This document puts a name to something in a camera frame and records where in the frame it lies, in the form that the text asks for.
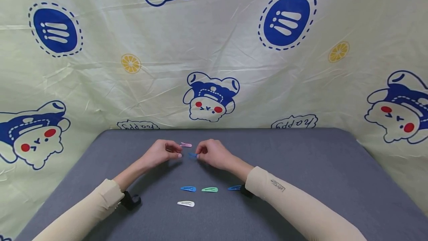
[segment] finger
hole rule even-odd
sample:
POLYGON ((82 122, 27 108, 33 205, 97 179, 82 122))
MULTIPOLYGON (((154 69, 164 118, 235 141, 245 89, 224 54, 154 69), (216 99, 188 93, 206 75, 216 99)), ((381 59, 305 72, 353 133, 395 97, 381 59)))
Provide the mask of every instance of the finger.
POLYGON ((196 154, 200 154, 203 150, 206 150, 207 142, 208 140, 205 140, 198 144, 198 147, 196 148, 196 154))
POLYGON ((180 153, 168 153, 169 159, 179 159, 182 157, 180 153))
POLYGON ((205 162, 205 157, 207 156, 207 154, 198 154, 197 156, 196 156, 196 158, 198 159, 198 160, 201 160, 202 162, 205 162))
POLYGON ((170 140, 165 141, 165 149, 170 150, 173 153, 180 153, 181 151, 183 151, 183 148, 180 145, 178 145, 177 142, 170 141, 170 140))

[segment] fabric backdrop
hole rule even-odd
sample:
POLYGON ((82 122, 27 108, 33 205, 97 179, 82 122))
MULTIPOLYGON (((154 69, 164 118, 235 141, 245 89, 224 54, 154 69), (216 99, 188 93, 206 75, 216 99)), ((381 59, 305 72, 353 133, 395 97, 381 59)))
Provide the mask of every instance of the fabric backdrop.
POLYGON ((341 128, 428 214, 426 0, 0 2, 2 241, 112 128, 341 128))

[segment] pink hair clip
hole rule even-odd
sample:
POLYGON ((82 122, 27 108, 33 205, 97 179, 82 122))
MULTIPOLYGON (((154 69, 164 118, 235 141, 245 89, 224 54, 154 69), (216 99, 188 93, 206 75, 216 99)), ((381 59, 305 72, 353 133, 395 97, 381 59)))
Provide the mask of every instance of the pink hair clip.
POLYGON ((192 145, 190 143, 185 143, 185 142, 182 142, 180 146, 181 147, 192 147, 192 145))

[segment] beige arm sleeve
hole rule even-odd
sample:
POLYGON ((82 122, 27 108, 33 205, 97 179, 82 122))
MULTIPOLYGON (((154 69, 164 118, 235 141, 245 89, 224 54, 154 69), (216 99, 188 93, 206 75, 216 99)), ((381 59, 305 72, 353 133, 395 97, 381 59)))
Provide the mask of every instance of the beige arm sleeve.
POLYGON ((124 194, 115 181, 104 180, 95 190, 46 227, 33 241, 81 241, 110 215, 124 194))
POLYGON ((367 241, 338 213, 262 168, 248 174, 245 188, 271 204, 309 241, 367 241))

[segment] orange slice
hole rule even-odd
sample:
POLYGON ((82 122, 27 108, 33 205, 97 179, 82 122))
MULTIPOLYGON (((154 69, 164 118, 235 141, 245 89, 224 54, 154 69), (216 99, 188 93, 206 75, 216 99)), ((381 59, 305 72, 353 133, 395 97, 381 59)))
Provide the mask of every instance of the orange slice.
POLYGON ((135 74, 141 69, 140 59, 132 54, 125 54, 122 56, 122 66, 130 74, 135 74))
POLYGON ((331 49, 328 55, 330 63, 335 63, 342 60, 349 52, 349 43, 346 41, 339 42, 336 46, 331 49))

